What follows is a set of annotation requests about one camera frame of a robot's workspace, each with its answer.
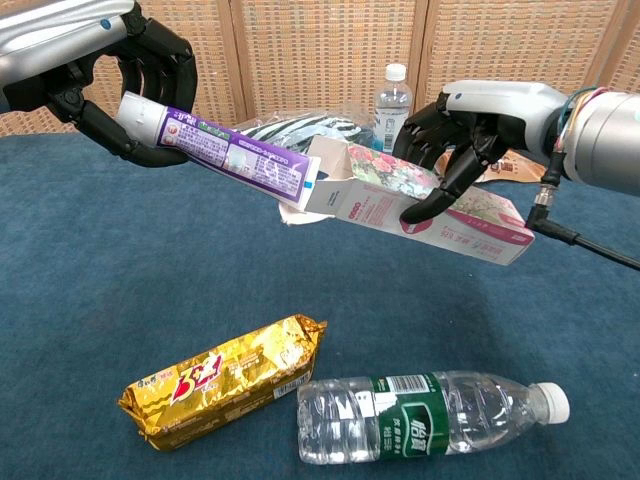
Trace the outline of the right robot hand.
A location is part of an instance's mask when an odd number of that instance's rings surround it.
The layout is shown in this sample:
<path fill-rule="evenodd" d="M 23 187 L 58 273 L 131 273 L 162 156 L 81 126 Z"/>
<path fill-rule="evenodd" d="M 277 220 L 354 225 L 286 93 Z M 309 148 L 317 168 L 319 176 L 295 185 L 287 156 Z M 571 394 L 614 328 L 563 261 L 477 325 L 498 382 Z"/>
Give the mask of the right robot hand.
<path fill-rule="evenodd" d="M 460 80 L 442 87 L 435 101 L 409 116 L 392 155 L 427 170 L 452 148 L 440 184 L 400 216 L 407 224 L 433 219 L 450 208 L 509 150 L 545 164 L 552 132 L 567 96 L 538 82 Z"/>

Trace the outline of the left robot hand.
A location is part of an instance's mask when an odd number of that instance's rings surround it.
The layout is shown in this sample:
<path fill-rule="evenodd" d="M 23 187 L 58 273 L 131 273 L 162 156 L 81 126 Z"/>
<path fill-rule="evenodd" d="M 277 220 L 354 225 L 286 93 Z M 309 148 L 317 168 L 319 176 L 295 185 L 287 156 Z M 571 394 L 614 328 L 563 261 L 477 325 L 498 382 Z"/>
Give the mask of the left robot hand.
<path fill-rule="evenodd" d="M 123 93 L 189 112 L 197 90 L 191 44 L 136 1 L 38 1 L 1 15 L 1 111 L 47 108 L 111 154 L 147 168 L 187 162 L 175 149 L 135 139 L 85 98 L 94 66 L 114 57 Z"/>

